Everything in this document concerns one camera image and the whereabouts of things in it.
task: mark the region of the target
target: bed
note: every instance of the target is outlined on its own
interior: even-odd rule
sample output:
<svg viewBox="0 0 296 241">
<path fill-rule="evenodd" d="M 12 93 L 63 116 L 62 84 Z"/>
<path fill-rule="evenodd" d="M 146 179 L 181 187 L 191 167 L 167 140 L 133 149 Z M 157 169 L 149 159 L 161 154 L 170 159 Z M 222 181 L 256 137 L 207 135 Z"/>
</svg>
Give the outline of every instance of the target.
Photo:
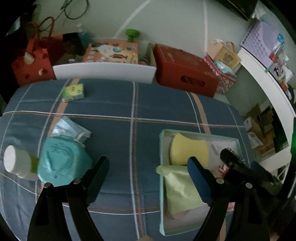
<svg viewBox="0 0 296 241">
<path fill-rule="evenodd" d="M 63 87 L 83 83 L 85 98 L 64 103 Z M 16 237 L 25 241 L 41 183 L 6 172 L 3 153 L 14 145 L 38 157 L 55 123 L 67 116 L 90 130 L 85 149 L 93 160 L 107 156 L 110 171 L 90 215 L 104 240 L 192 240 L 198 230 L 165 237 L 159 232 L 159 134 L 164 129 L 237 138 L 246 165 L 254 160 L 238 111 L 196 94 L 128 81 L 70 79 L 36 82 L 17 90 L 0 124 L 0 211 Z M 79 240 L 70 210 L 64 212 Z M 231 217 L 226 218 L 226 229 Z"/>
</svg>

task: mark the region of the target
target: white table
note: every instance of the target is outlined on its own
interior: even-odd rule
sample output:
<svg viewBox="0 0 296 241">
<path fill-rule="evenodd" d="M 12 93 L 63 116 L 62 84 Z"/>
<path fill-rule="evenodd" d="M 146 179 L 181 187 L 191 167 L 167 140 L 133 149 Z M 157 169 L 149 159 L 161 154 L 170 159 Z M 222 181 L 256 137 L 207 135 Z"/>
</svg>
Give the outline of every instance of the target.
<svg viewBox="0 0 296 241">
<path fill-rule="evenodd" d="M 291 161 L 290 146 L 293 133 L 293 121 L 296 114 L 277 81 L 270 73 L 265 73 L 266 68 L 244 48 L 241 48 L 238 56 L 242 59 L 242 66 L 253 76 L 269 98 L 281 121 L 288 140 L 288 147 L 260 162 L 261 166 L 267 171 L 273 172 Z"/>
</svg>

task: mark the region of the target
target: green knob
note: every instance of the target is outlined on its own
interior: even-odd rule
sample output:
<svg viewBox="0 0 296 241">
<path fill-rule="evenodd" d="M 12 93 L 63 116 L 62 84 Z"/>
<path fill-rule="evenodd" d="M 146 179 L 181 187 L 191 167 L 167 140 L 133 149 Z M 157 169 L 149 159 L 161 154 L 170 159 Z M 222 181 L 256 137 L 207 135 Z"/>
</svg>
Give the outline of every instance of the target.
<svg viewBox="0 0 296 241">
<path fill-rule="evenodd" d="M 139 36 L 140 32 L 135 29 L 127 29 L 126 35 L 128 36 L 128 42 L 132 43 L 133 38 Z"/>
</svg>

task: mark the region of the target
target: silver bolt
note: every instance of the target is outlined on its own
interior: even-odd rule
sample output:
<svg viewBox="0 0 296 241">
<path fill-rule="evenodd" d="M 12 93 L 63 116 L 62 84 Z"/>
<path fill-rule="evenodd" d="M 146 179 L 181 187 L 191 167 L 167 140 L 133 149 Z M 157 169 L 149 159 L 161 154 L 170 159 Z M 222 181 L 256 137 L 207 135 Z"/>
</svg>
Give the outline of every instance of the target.
<svg viewBox="0 0 296 241">
<path fill-rule="evenodd" d="M 79 184 L 81 182 L 81 179 L 80 178 L 75 178 L 74 180 L 73 180 L 73 183 L 74 184 Z"/>
<path fill-rule="evenodd" d="M 45 187 L 45 188 L 49 188 L 51 185 L 52 185 L 51 183 L 45 183 L 45 184 L 44 184 L 44 187 Z"/>
<path fill-rule="evenodd" d="M 219 184 L 223 184 L 224 183 L 224 180 L 222 178 L 217 178 L 216 179 L 216 182 L 219 183 Z"/>
<path fill-rule="evenodd" d="M 246 187 L 251 189 L 253 187 L 253 185 L 251 183 L 246 183 Z"/>
</svg>

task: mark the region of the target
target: red bag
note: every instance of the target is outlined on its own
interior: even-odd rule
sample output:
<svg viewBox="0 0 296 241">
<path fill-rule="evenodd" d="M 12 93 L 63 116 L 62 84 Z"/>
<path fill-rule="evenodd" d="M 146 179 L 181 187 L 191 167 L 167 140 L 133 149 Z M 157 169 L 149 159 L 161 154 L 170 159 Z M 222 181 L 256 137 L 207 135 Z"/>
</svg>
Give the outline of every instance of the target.
<svg viewBox="0 0 296 241">
<path fill-rule="evenodd" d="M 48 37 L 39 38 L 40 26 L 48 19 L 52 20 Z M 54 18 L 46 18 L 40 25 L 31 22 L 36 28 L 36 34 L 30 39 L 24 56 L 19 56 L 12 63 L 13 73 L 19 86 L 42 80 L 56 79 L 52 66 L 65 54 L 63 35 L 51 37 Z"/>
</svg>

